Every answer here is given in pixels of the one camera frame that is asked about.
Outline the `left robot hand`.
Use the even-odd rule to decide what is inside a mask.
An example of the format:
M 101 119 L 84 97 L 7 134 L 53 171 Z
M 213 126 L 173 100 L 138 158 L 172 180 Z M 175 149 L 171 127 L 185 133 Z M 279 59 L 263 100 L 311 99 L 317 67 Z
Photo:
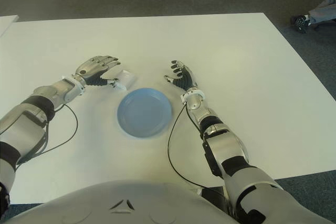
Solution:
M 111 68 L 120 65 L 118 58 L 112 56 L 95 56 L 81 64 L 75 72 L 75 77 L 88 86 L 115 85 L 114 79 L 104 79 L 101 76 Z

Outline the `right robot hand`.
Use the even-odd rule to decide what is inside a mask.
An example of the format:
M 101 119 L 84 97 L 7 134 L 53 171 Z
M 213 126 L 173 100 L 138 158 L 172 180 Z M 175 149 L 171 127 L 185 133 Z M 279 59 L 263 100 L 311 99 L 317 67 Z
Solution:
M 176 74 L 176 77 L 172 78 L 165 75 L 164 79 L 171 83 L 172 85 L 181 88 L 184 91 L 188 91 L 191 88 L 197 88 L 198 84 L 196 79 L 191 71 L 191 69 L 185 65 L 183 62 L 178 60 L 171 61 L 171 69 L 173 73 Z

